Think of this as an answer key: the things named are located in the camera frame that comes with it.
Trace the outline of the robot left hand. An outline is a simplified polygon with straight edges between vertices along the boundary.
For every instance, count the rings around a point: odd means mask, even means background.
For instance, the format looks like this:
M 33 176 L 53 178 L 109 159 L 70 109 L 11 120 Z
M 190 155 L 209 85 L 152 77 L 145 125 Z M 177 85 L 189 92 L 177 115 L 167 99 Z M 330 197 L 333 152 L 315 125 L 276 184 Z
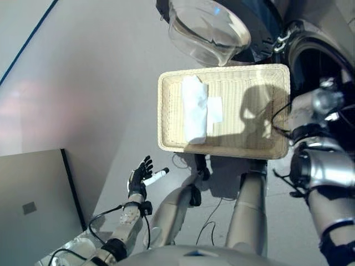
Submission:
M 166 176 L 170 170 L 166 167 L 157 172 L 153 172 L 153 160 L 146 156 L 139 166 L 132 170 L 127 180 L 128 197 L 139 194 L 143 199 L 147 198 L 146 187 L 152 185 L 162 177 Z

